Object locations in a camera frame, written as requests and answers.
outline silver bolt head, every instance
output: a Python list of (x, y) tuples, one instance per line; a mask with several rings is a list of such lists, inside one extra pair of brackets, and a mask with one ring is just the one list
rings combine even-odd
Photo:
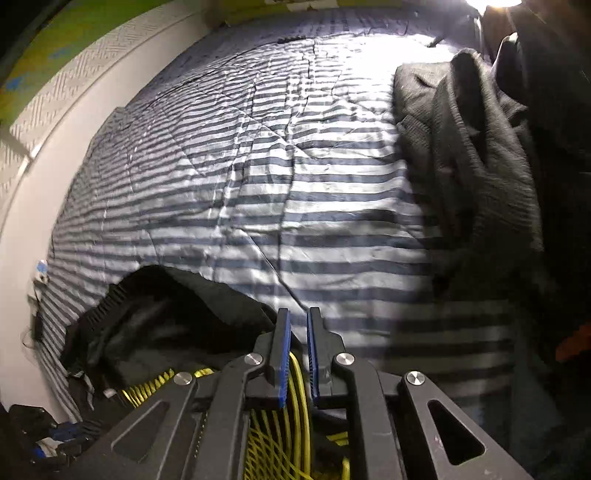
[(412, 385), (423, 385), (425, 383), (425, 375), (416, 370), (407, 373), (407, 382)]
[(177, 385), (189, 385), (193, 381), (193, 376), (189, 372), (179, 372), (173, 380)]
[(262, 355), (259, 353), (249, 353), (244, 356), (244, 363), (248, 365), (260, 365), (262, 363)]
[(351, 355), (350, 353), (343, 352), (343, 353), (339, 353), (336, 356), (336, 361), (338, 363), (340, 363), (341, 365), (350, 365), (353, 362), (355, 362), (355, 357), (353, 355)]

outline blue sticker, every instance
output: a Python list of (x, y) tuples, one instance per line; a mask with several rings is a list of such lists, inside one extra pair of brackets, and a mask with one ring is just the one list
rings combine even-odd
[(4, 88), (9, 92), (13, 92), (19, 87), (19, 85), (22, 83), (24, 79), (24, 75), (20, 75), (18, 77), (14, 77), (13, 79), (9, 79), (9, 81), (7, 81), (4, 85)]

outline striped blanket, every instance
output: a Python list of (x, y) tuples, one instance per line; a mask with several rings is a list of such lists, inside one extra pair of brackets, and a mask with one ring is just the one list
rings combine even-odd
[(499, 438), (511, 311), (434, 301), (433, 274), (455, 252), (392, 117), (396, 68), (449, 61), (473, 32), (427, 48), (439, 32), (411, 18), (338, 9), (220, 29), (112, 114), (57, 219), (41, 302), (40, 358), (73, 418), (65, 327), (109, 283), (162, 264), (288, 307), (302, 338), (319, 306), (348, 350), (424, 371)]

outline white molding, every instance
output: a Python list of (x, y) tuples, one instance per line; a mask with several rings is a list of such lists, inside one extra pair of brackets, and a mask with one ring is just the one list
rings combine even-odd
[[(70, 60), (34, 96), (10, 127), (32, 164), (47, 138), (82, 95), (117, 62), (153, 36), (192, 15), (207, 2), (174, 0), (139, 15), (96, 40)], [(0, 142), (0, 235), (22, 175), (24, 158)]]

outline wall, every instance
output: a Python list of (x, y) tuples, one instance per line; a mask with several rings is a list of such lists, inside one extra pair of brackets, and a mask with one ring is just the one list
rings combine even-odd
[[(53, 223), (90, 139), (115, 107), (126, 105), (172, 59), (209, 32), (202, 8), (198, 5), (180, 20), (163, 22), (162, 28), (103, 63), (84, 88), (63, 102), (51, 122), (37, 132), (28, 130), (36, 138), (23, 143), (34, 145), (34, 164), (16, 190), (0, 237), (0, 400), (6, 408), (14, 403), (44, 406), (57, 420), (65, 419), (34, 352), (21, 343), (30, 325), (31, 274), (47, 253)], [(19, 126), (11, 131), (18, 136)]]

